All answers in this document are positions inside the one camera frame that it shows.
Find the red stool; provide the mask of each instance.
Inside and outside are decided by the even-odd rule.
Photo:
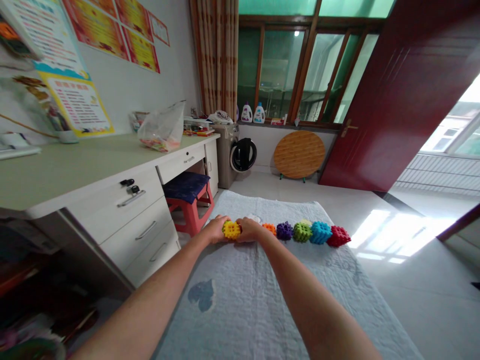
[[[188,233],[193,237],[207,222],[215,206],[209,180],[210,177],[207,175],[185,171],[163,186],[170,212],[180,207],[185,217],[185,225],[175,224],[177,231]],[[199,201],[210,204],[202,218],[199,218],[197,209]]]

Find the detergent bottle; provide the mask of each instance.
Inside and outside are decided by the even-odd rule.
[[[255,109],[255,115],[253,116],[253,122],[257,124],[263,124],[265,122],[265,111],[262,107],[262,103],[259,102]]]
[[[245,106],[243,107],[243,110],[241,111],[241,120],[245,123],[251,123],[253,118],[252,114],[252,108],[249,105],[249,102],[247,101]]]

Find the hand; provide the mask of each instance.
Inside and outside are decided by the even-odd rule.
[[[200,231],[199,235],[205,235],[210,244],[217,244],[227,242],[222,228],[226,221],[232,221],[229,216],[217,215],[216,218],[210,220],[210,222]]]
[[[236,239],[237,243],[250,243],[258,241],[261,236],[272,235],[270,231],[251,218],[244,217],[236,222],[241,226],[241,234]]]

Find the desk drawer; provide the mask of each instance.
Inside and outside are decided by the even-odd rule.
[[[178,238],[171,221],[123,272],[127,279],[138,288],[180,250]]]
[[[203,145],[190,151],[179,150],[177,153],[172,153],[172,159],[158,166],[161,183],[164,185],[205,157]]]
[[[110,236],[100,248],[124,271],[170,221],[172,216],[162,197]]]
[[[135,185],[140,188],[136,196],[127,191],[127,186],[120,185],[122,180],[127,179],[134,179]],[[159,176],[152,167],[119,177],[115,184],[91,193],[69,206],[68,210],[101,244],[163,195]]]

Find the red door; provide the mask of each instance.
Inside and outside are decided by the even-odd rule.
[[[478,74],[478,1],[397,0],[318,183],[388,191]]]

